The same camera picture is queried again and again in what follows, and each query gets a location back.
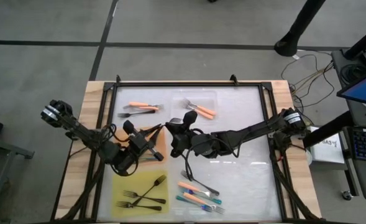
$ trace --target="black pole base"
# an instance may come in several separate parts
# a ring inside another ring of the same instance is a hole
[[[288,32],[280,41],[274,45],[274,50],[282,56],[291,57],[297,52],[297,45],[299,42],[299,35],[293,35]]]

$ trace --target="fork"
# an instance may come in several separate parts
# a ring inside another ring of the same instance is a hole
[[[206,112],[204,112],[204,111],[202,111],[200,109],[197,109],[196,107],[192,106],[190,104],[190,101],[189,100],[184,99],[181,103],[182,103],[182,105],[183,105],[184,108],[189,109],[189,110],[193,110],[193,111],[199,113],[200,115],[204,116],[207,119],[213,119],[213,116],[211,114],[208,114],[208,113],[206,113]]]
[[[155,113],[157,112],[156,110],[149,110],[149,111],[144,111],[144,112],[140,112],[140,113],[118,113],[117,116],[119,118],[128,118],[132,115],[137,115],[137,114],[148,114],[148,113]]]
[[[128,190],[124,190],[123,195],[126,196],[126,197],[131,197],[131,198],[142,197],[142,196],[138,195],[136,192],[131,192],[131,191],[128,191]],[[165,199],[149,198],[149,197],[142,197],[142,198],[146,198],[148,200],[153,200],[154,202],[166,203]]]
[[[185,177],[186,179],[188,179],[188,180],[189,180],[189,178],[188,178],[188,174],[187,174],[187,172],[185,172],[185,170],[182,170],[182,171],[181,171],[181,175],[182,175],[183,177]],[[219,196],[219,195],[220,195],[220,193],[219,193],[217,190],[214,190],[214,189],[212,189],[212,188],[210,188],[210,187],[208,187],[208,186],[206,186],[206,185],[202,184],[201,182],[199,182],[199,181],[195,180],[195,179],[194,179],[194,177],[191,177],[191,179],[192,179],[193,181],[195,181],[195,182],[199,183],[200,185],[202,185],[204,188],[208,189],[210,192],[214,193],[216,196]]]
[[[153,183],[153,186],[146,193],[144,193],[137,200],[135,200],[133,202],[133,205],[136,206],[141,201],[141,199],[143,199],[143,197],[148,194],[148,192],[150,192],[154,187],[160,185],[165,179],[166,179],[166,175],[161,175],[160,177],[158,177],[158,179],[156,179],[155,182]]]
[[[191,195],[195,195],[195,196],[198,196],[198,197],[201,197],[201,198],[205,198],[206,200],[211,200],[212,202],[214,203],[217,203],[219,205],[221,205],[222,201],[220,199],[217,199],[217,198],[213,198],[213,197],[207,197],[207,196],[204,196],[204,195],[200,195],[200,194],[196,194],[195,192],[193,192],[192,190],[188,190],[188,189],[182,189],[182,192],[187,192]]]
[[[140,206],[140,205],[133,205],[130,202],[117,202],[116,206],[121,208],[134,208],[134,207],[140,207],[140,208],[148,208],[156,211],[162,211],[161,206]]]
[[[208,196],[208,197],[213,197],[213,196],[214,196],[214,194],[213,194],[212,192],[204,192],[204,191],[201,191],[199,188],[194,187],[194,186],[191,186],[190,184],[186,184],[186,183],[184,183],[184,182],[182,182],[182,181],[180,181],[180,182],[178,183],[178,185],[179,185],[180,187],[184,187],[184,188],[186,188],[186,189],[188,189],[188,190],[193,190],[193,191],[196,191],[196,192],[201,192],[202,194],[205,194],[205,195],[206,195],[206,196]]]
[[[216,112],[215,112],[215,111],[213,111],[213,110],[209,110],[209,109],[207,109],[207,108],[205,108],[205,107],[203,107],[203,106],[195,105],[195,104],[191,103],[191,101],[190,101],[190,100],[188,100],[187,98],[184,98],[184,99],[183,99],[183,101],[184,101],[186,104],[188,104],[188,105],[190,105],[190,106],[192,106],[192,107],[194,107],[194,108],[196,108],[196,109],[198,109],[198,110],[201,110],[201,111],[203,111],[203,112],[205,112],[205,113],[207,113],[207,114],[210,114],[210,115],[212,115],[212,116],[215,116],[215,115],[216,115]]]
[[[140,103],[140,102],[129,102],[127,106],[124,106],[123,108],[129,108],[129,107],[136,107],[140,109],[148,109],[148,110],[159,110],[163,109],[163,105],[150,105],[148,103]]]
[[[197,206],[201,207],[202,210],[207,211],[207,212],[212,212],[213,211],[213,208],[210,207],[209,205],[200,205],[198,203],[195,203],[195,202],[192,202],[190,200],[187,200],[187,199],[185,199],[185,198],[183,198],[183,197],[181,197],[179,195],[176,196],[176,199],[177,200],[181,200],[182,202],[188,202],[188,203],[191,203],[193,205],[197,205]]]
[[[190,200],[193,200],[195,202],[198,202],[198,203],[200,203],[202,205],[210,206],[210,207],[212,207],[213,211],[215,211],[217,213],[223,214],[226,211],[222,207],[219,207],[217,205],[210,205],[210,204],[206,203],[204,200],[201,200],[201,199],[195,197],[194,195],[190,195],[187,192],[184,192],[183,196],[186,197],[186,198],[188,198],[188,199],[190,199]]]

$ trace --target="printed label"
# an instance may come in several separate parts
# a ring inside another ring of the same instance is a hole
[[[283,119],[285,119],[285,121],[287,121],[287,120],[295,118],[297,116],[300,116],[300,114],[299,113],[293,113],[293,114],[289,114],[288,116],[284,117]]]
[[[288,122],[291,124],[291,123],[294,123],[294,122],[296,122],[296,121],[301,121],[301,119],[300,118],[293,118],[293,119],[290,119],[290,120],[288,120]]]

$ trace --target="wooden board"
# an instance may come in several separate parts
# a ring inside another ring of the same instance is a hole
[[[261,82],[261,81],[240,81],[240,82]],[[288,88],[287,81],[284,80],[265,80],[265,82],[272,82],[273,93],[277,111],[280,112],[283,108],[293,107],[293,102]],[[79,121],[88,128],[95,128],[98,117],[98,111],[103,92],[104,82],[88,82],[86,87],[85,97],[83,99],[82,109],[79,116]],[[103,118],[103,125],[108,116],[109,100],[106,103],[105,114]],[[295,142],[297,145],[303,145],[301,141]],[[75,142],[72,146],[71,153],[82,148],[82,143]],[[72,157],[66,169],[65,178],[63,181],[62,191],[60,194],[59,203],[55,218],[60,218],[69,210],[80,196],[80,193],[85,186],[85,178],[87,173],[87,166],[89,162],[90,151],[83,151]],[[290,166],[291,178],[293,187],[298,193],[304,204],[318,217],[321,217],[321,212],[316,197],[311,173],[306,162],[306,154],[303,150],[291,147],[287,150],[287,157]],[[288,217],[291,217],[290,203],[288,196],[284,194],[286,210]],[[88,205],[87,215],[91,215],[91,203]]]

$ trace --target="orange-handled fork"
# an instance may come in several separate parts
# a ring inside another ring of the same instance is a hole
[[[186,183],[184,183],[184,182],[182,182],[182,181],[180,181],[180,182],[178,183],[178,185],[179,185],[180,187],[184,187],[184,188],[186,188],[186,189],[188,189],[188,190],[193,190],[193,191],[196,191],[196,192],[200,192],[200,193],[202,193],[202,194],[205,194],[205,195],[206,195],[206,196],[208,196],[208,197],[213,197],[213,196],[214,196],[214,194],[213,194],[212,192],[203,192],[203,191],[201,191],[199,188],[194,187],[194,186],[192,186],[192,185],[190,185],[190,184],[186,184]]]
[[[221,208],[217,205],[210,205],[210,204],[206,203],[204,200],[201,200],[201,199],[199,199],[199,198],[195,197],[194,195],[191,195],[187,192],[184,192],[183,196],[190,199],[190,200],[192,200],[192,201],[194,201],[194,202],[200,203],[202,205],[210,206],[213,209],[213,211],[218,212],[220,214],[223,214],[226,211],[225,209],[223,209],[223,208]]]
[[[198,107],[196,105],[191,104],[191,102],[187,99],[183,99],[182,103],[183,103],[184,108],[187,108],[189,110],[193,110],[193,111],[197,112],[198,114],[204,116],[207,119],[213,119],[212,114],[216,114],[216,112],[214,112],[212,110],[206,109],[202,106]]]
[[[145,110],[159,110],[163,108],[163,105],[150,105],[148,103],[129,102],[129,104],[127,106],[124,106],[123,108],[126,109],[129,107],[137,107]]]
[[[195,105],[195,104],[193,104],[190,100],[188,100],[188,99],[184,99],[183,100],[186,104],[188,104],[188,105],[190,105],[190,106],[192,106],[192,107],[194,107],[194,108],[197,108],[197,109],[199,109],[199,110],[201,110],[201,111],[204,111],[205,113],[207,113],[207,114],[210,114],[210,115],[212,115],[212,116],[215,116],[216,115],[216,112],[215,111],[213,111],[213,110],[210,110],[210,109],[207,109],[207,108],[205,108],[205,107],[203,107],[203,106],[200,106],[200,105]]]

